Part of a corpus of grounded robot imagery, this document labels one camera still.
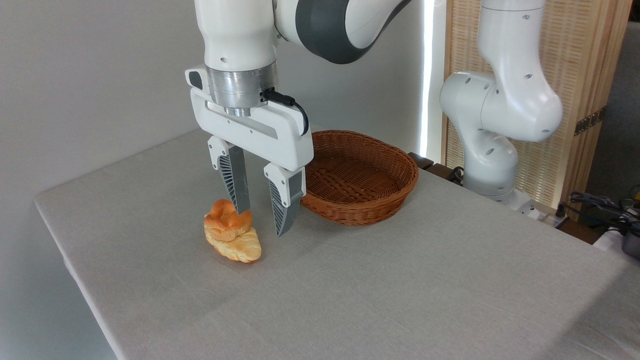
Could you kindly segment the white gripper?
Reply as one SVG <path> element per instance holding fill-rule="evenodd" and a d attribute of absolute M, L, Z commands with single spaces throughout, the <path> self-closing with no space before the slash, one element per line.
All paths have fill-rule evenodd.
<path fill-rule="evenodd" d="M 263 173 L 269 181 L 275 230 L 278 237 L 286 234 L 307 194 L 304 166 L 314 157 L 313 136 L 310 130 L 304 131 L 302 112 L 267 101 L 250 109 L 249 116 L 236 116 L 214 103 L 203 64 L 186 70 L 185 79 L 195 119 L 213 135 L 207 141 L 212 166 L 221 174 L 236 212 L 241 215 L 250 209 L 246 150 L 270 162 Z"/>

